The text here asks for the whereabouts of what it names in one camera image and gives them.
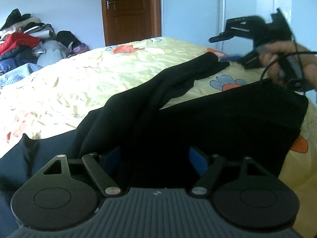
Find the person's right hand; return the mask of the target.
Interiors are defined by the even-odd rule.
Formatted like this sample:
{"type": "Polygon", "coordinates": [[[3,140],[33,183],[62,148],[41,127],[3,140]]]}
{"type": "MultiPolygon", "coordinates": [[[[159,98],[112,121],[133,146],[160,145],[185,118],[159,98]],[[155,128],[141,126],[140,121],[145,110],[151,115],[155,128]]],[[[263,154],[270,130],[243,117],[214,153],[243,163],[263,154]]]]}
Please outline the person's right hand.
{"type": "MultiPolygon", "coordinates": [[[[292,41],[277,41],[272,44],[266,44],[260,47],[259,60],[262,66],[266,67],[277,60],[279,54],[288,54],[294,52],[308,52],[309,49],[292,41]]],[[[297,57],[302,66],[305,78],[310,86],[316,90],[316,56],[312,54],[301,54],[297,57]]],[[[267,75],[273,83],[286,88],[286,84],[280,76],[280,65],[278,62],[273,64],[267,71],[267,75]]]]}

